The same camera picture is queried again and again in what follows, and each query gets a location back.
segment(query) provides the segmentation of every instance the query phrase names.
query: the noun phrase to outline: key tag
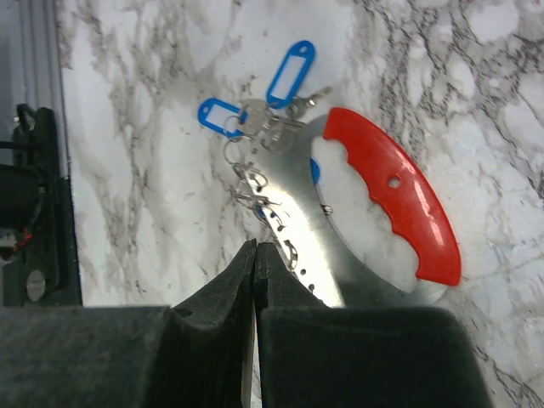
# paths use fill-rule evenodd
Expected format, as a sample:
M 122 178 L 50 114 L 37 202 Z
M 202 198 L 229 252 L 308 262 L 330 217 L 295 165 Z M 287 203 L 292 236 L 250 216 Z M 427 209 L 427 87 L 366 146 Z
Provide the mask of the key tag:
M 314 58 L 315 47 L 308 40 L 296 42 L 289 48 L 266 92 L 266 102 L 271 108 L 281 109 L 291 103 Z
M 236 128 L 237 117 L 241 108 L 228 104 L 217 98 L 206 99 L 198 108 L 198 122 L 214 132 L 221 133 L 229 139 L 241 136 L 243 133 Z M 242 123 L 247 113 L 241 114 Z

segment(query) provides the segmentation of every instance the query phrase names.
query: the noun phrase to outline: red plastic handle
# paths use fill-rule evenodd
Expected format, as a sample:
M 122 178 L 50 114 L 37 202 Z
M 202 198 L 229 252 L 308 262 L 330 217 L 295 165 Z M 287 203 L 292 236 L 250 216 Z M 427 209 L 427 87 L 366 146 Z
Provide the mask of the red plastic handle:
M 413 160 L 382 129 L 363 116 L 333 108 L 323 134 L 348 151 L 348 163 L 365 180 L 370 198 L 391 219 L 419 257 L 416 277 L 455 286 L 461 254 L 438 197 Z

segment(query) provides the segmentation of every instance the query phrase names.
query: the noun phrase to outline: blade hole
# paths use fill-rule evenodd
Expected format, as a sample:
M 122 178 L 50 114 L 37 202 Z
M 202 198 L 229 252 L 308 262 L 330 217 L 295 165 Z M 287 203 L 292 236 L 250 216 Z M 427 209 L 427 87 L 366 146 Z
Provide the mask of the blade hole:
M 392 189 L 398 189 L 400 187 L 400 178 L 398 178 L 396 176 L 390 178 L 389 181 L 388 181 L 388 185 Z

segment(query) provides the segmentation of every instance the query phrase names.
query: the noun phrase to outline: white marble countertop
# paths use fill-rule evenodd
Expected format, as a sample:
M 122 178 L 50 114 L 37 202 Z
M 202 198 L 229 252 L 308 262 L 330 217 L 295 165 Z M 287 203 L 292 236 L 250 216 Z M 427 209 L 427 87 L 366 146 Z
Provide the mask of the white marble countertop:
M 467 328 L 497 408 L 544 406 L 544 3 L 471 3 L 59 1 L 84 303 L 179 303 L 267 238 L 196 111 L 263 97 L 309 39 L 300 94 L 335 91 L 304 120 L 349 107 L 416 160 L 462 251 L 462 283 L 439 305 Z M 314 156 L 352 250 L 413 283 L 414 251 L 342 146 L 320 140 Z

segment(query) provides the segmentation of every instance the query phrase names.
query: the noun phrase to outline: metal key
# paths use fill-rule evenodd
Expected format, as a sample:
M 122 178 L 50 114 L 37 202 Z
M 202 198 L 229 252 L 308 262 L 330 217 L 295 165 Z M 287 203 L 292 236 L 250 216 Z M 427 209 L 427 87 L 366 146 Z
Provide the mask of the metal key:
M 317 101 L 326 97 L 332 92 L 332 87 L 324 87 L 316 93 L 311 94 L 308 98 L 293 98 L 291 104 L 286 107 L 286 114 L 289 119 L 296 121 L 304 116 L 309 108 L 317 105 Z
M 247 117 L 243 123 L 238 122 L 236 124 L 238 130 L 245 134 L 255 135 L 268 126 L 272 114 L 265 100 L 244 99 L 241 103 L 242 111 L 247 113 Z
M 299 129 L 304 123 L 274 115 L 266 101 L 262 99 L 244 99 L 241 101 L 242 110 L 247 113 L 243 123 L 237 123 L 236 128 L 241 132 L 253 136 L 260 131 L 269 131 L 276 125 Z

